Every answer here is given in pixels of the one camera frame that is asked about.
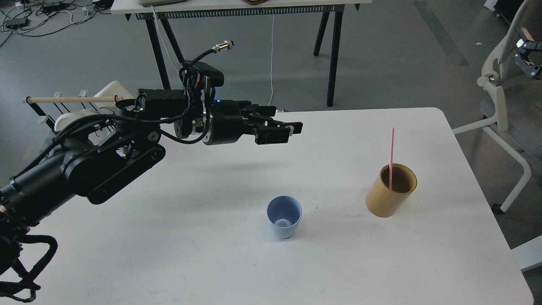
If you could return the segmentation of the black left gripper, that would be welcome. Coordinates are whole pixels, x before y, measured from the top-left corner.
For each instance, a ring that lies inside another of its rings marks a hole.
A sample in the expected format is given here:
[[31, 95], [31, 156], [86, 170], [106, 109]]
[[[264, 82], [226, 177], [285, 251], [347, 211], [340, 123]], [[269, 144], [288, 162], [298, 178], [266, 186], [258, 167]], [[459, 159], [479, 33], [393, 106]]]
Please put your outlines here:
[[258, 145], [287, 143], [292, 135], [301, 133], [303, 123], [274, 120], [276, 111], [271, 105], [216, 99], [211, 106], [210, 127], [203, 142], [206, 145], [230, 144], [242, 135], [253, 135]]

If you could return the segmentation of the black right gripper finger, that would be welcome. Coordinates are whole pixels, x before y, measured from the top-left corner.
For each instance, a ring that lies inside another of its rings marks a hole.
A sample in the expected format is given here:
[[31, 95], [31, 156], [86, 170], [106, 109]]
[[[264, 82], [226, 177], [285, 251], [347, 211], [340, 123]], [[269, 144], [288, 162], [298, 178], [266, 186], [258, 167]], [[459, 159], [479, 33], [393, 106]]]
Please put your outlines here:
[[542, 68], [540, 64], [534, 64], [529, 56], [532, 52], [541, 52], [541, 41], [531, 41], [529, 39], [520, 39], [516, 43], [517, 51], [513, 55], [513, 60], [521, 71], [532, 79], [541, 79]]

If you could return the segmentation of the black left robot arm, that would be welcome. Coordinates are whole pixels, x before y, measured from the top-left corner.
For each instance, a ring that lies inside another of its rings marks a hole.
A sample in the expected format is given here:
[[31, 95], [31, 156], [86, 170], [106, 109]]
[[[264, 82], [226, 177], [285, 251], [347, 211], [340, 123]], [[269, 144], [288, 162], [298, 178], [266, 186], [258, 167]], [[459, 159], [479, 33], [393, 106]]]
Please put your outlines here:
[[113, 97], [112, 114], [90, 114], [57, 131], [49, 145], [1, 188], [1, 272], [12, 269], [17, 282], [1, 282], [1, 296], [32, 302], [41, 287], [35, 279], [54, 257], [54, 237], [29, 235], [74, 196], [94, 205], [113, 195], [165, 158], [159, 141], [230, 144], [242, 135], [255, 143], [287, 143], [301, 122], [275, 120], [276, 107], [250, 101], [215, 99], [224, 74], [202, 59], [233, 47], [224, 41], [193, 60], [181, 61], [183, 89], [139, 89], [135, 98]]

